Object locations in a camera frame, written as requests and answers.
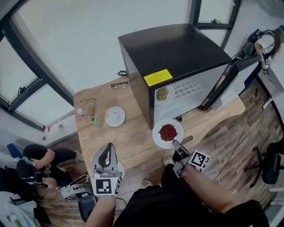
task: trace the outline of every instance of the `green cup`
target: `green cup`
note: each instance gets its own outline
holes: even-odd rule
[[[91,117],[91,123],[93,124],[94,127],[101,128],[103,124],[101,121],[95,117]]]

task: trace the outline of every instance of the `wooden table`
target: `wooden table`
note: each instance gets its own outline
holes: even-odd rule
[[[174,153],[174,149],[162,149],[153,141],[152,131],[142,115],[130,86],[117,90],[111,89],[112,83],[123,81],[128,81],[128,79],[121,77],[102,86],[82,90],[74,96],[75,111],[84,105],[83,107],[89,113],[92,113],[94,103],[81,104],[80,101],[95,98],[95,116],[103,122],[103,127],[98,129],[90,123],[90,117],[82,118],[76,114],[79,140],[89,173],[92,169],[94,155],[109,142],[114,144],[117,159],[122,162],[125,169]],[[120,106],[126,112],[125,122],[115,128],[108,126],[104,121],[106,111],[113,106]],[[194,109],[188,112],[182,116],[181,125],[184,130],[182,143],[186,144],[188,149],[192,148],[219,122],[244,111],[245,106],[238,97],[218,111],[210,108],[207,111]]]

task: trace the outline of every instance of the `yellow sticker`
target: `yellow sticker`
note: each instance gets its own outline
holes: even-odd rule
[[[155,85],[157,83],[169,80],[171,78],[173,77],[167,69],[144,76],[144,79],[146,83],[148,84],[148,86]]]

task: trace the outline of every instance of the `white shirt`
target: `white shirt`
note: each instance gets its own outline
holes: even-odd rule
[[[267,54],[274,48],[274,38],[272,35],[263,35],[257,43],[262,46],[262,53]]]

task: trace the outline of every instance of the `red food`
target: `red food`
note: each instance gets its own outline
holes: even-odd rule
[[[159,134],[163,141],[172,141],[178,135],[173,125],[167,124],[161,127]]]

